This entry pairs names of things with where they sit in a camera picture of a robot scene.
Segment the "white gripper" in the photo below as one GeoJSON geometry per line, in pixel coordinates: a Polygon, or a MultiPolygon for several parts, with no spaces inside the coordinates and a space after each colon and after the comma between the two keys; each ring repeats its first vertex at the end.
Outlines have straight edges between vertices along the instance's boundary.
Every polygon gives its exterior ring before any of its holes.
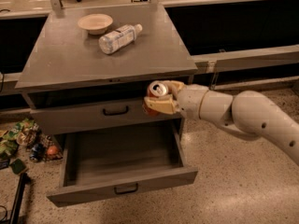
{"type": "Polygon", "coordinates": [[[199,119],[200,106],[208,87],[196,84],[187,85],[177,80],[164,80],[167,93],[161,97],[144,98],[145,110],[150,115],[174,115],[180,111],[185,119],[199,119]]]}

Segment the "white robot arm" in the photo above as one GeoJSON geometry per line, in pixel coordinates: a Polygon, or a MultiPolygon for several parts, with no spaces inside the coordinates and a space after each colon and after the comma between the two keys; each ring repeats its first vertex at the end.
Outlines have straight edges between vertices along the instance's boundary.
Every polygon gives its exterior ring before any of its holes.
{"type": "Polygon", "coordinates": [[[299,124],[257,91],[233,96],[197,84],[156,80],[148,85],[143,106],[148,114],[179,113],[185,119],[210,122],[241,139],[262,137],[299,164],[299,124]]]}

